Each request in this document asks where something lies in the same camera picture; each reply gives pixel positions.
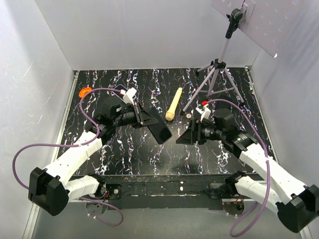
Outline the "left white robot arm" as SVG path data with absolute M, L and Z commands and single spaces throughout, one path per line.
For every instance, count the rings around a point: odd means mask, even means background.
M 71 147 L 43 169 L 36 167 L 32 170 L 28 199 L 56 216 L 75 199 L 86 195 L 95 199 L 103 198 L 107 186 L 101 176 L 89 174 L 72 180 L 75 171 L 114 136 L 116 128 L 146 126 L 153 137 L 159 139 L 160 123 L 161 117 L 155 108 L 145 110 L 137 101 L 125 104 L 117 97 L 107 98 L 102 110 L 96 112 L 93 121 L 86 124 L 77 140 L 79 147 Z

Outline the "black smartphone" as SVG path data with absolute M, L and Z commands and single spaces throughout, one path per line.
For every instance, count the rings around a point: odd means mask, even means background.
M 150 108 L 147 111 L 151 116 L 158 120 L 158 123 L 149 125 L 148 128 L 158 144 L 164 144 L 172 137 L 172 133 L 166 123 L 158 113 L 156 108 Z

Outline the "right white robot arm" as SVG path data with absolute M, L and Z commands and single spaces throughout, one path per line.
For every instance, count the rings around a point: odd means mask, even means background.
M 274 212 L 290 231 L 299 233 L 319 216 L 319 188 L 307 186 L 288 173 L 249 133 L 240 130 L 229 109 L 214 112 L 214 121 L 203 112 L 200 120 L 191 120 L 187 130 L 176 140 L 177 144 L 204 144 L 208 140 L 222 142 L 224 148 L 248 164 L 266 180 L 263 185 L 244 172 L 226 178 L 223 190 L 231 198 L 240 195 L 262 204 Z

